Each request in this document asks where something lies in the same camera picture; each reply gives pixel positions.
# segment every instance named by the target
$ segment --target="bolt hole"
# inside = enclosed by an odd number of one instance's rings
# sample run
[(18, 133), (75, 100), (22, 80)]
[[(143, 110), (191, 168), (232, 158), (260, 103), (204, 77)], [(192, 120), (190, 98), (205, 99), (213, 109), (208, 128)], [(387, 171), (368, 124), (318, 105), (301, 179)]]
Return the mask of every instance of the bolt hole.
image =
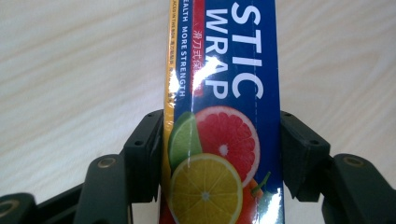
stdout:
[(139, 146), (142, 146), (143, 143), (144, 143), (143, 141), (135, 141), (134, 145), (139, 147)]
[(108, 168), (116, 163), (116, 159), (114, 158), (104, 158), (98, 162), (99, 168)]
[(364, 161), (361, 161), (353, 157), (344, 157), (344, 162), (350, 166), (355, 166), (355, 167), (362, 167), (364, 165)]
[(10, 214), (19, 205), (20, 205), (20, 202), (17, 200), (13, 200), (13, 199), (5, 201), (3, 203), (0, 203), (0, 217), (5, 217), (6, 215)]
[(317, 140), (311, 140), (309, 141), (309, 143), (312, 145), (319, 145), (319, 142)]

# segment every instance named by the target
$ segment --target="cardboard box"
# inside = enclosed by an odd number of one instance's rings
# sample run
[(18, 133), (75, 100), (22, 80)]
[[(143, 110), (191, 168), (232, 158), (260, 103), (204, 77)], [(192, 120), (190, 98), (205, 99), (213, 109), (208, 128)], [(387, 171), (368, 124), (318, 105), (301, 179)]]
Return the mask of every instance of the cardboard box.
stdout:
[(275, 1), (172, 0), (160, 223), (283, 223)]

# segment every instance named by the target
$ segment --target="pink grapefruit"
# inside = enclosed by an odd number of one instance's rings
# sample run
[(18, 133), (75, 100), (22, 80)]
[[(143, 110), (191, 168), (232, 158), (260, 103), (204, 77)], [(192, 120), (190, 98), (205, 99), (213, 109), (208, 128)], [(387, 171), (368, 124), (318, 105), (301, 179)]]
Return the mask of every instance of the pink grapefruit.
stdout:
[(196, 115), (202, 151), (225, 158), (246, 186), (260, 162), (260, 143), (250, 119), (228, 106), (210, 106)]

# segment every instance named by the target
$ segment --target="yellow stripe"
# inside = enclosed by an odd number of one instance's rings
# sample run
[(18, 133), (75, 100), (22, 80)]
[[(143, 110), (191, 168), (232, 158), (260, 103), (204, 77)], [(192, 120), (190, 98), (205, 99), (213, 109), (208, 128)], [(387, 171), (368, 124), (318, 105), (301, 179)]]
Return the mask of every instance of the yellow stripe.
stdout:
[(177, 21), (178, 21), (178, 0), (171, 0), (169, 7), (169, 36), (168, 55), (166, 58), (166, 82), (165, 82), (165, 102), (163, 118), (163, 175), (162, 189), (165, 197), (169, 197), (171, 169), (168, 159), (168, 141), (174, 125), (175, 96), (174, 90), (176, 78), (176, 57), (177, 57)]

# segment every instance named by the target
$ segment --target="wood grain surface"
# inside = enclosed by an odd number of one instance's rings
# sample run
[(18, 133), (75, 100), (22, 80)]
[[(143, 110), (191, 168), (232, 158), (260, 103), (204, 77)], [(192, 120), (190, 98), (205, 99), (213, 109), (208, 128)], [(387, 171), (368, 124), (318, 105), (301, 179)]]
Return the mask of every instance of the wood grain surface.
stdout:
[[(163, 108), (168, 6), (0, 0), (1, 195), (74, 187)], [(276, 0), (276, 17), (282, 110), (396, 188), (396, 1)], [(285, 201), (288, 224), (323, 223), (320, 203)], [(135, 223), (157, 207), (135, 205)]]

